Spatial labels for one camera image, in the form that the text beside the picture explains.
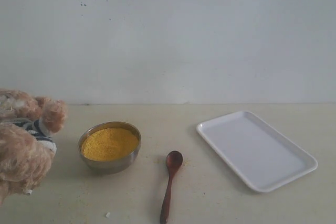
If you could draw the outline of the brown wooden spoon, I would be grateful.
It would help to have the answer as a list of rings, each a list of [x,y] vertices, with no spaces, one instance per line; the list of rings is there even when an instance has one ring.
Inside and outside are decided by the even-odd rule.
[[[169,174],[169,180],[160,213],[160,224],[167,224],[170,214],[171,189],[175,174],[183,164],[183,155],[179,151],[171,151],[166,157],[166,167]]]

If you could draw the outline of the tan teddy bear striped shirt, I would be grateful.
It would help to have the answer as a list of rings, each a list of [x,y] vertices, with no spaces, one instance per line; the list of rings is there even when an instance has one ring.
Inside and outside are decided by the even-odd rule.
[[[40,185],[56,155],[53,136],[66,117],[62,100],[1,89],[1,201],[30,195]]]

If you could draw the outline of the yellow millet grain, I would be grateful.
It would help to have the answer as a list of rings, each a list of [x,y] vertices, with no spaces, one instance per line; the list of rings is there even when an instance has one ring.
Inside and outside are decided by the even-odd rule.
[[[108,162],[127,156],[138,145],[139,140],[131,131],[108,128],[90,135],[84,141],[81,152],[90,160]]]

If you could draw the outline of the stainless steel bowl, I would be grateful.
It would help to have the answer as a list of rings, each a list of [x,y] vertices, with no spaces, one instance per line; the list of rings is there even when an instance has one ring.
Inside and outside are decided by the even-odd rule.
[[[98,162],[98,161],[93,161],[93,160],[86,158],[81,152],[81,148],[82,148],[84,141],[94,132],[97,132],[99,130],[108,129],[108,128],[122,128],[122,129],[131,131],[132,134],[134,134],[138,138],[139,145],[133,152],[131,152],[127,156],[120,158],[120,159],[115,159],[113,161]],[[140,147],[141,147],[141,134],[139,130],[132,124],[129,124],[126,122],[118,122],[118,121],[106,122],[106,123],[98,124],[90,128],[81,136],[78,142],[78,150],[79,150],[81,159],[90,169],[92,169],[93,171],[97,173],[101,173],[101,174],[115,174],[115,173],[118,173],[118,172],[121,172],[127,169],[130,165],[134,163],[135,159],[137,158]]]

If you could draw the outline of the white rectangular plastic tray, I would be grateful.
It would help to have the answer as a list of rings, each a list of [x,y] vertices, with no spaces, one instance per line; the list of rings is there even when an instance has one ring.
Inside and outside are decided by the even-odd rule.
[[[317,160],[257,115],[238,111],[196,130],[253,191],[268,193],[314,170]]]

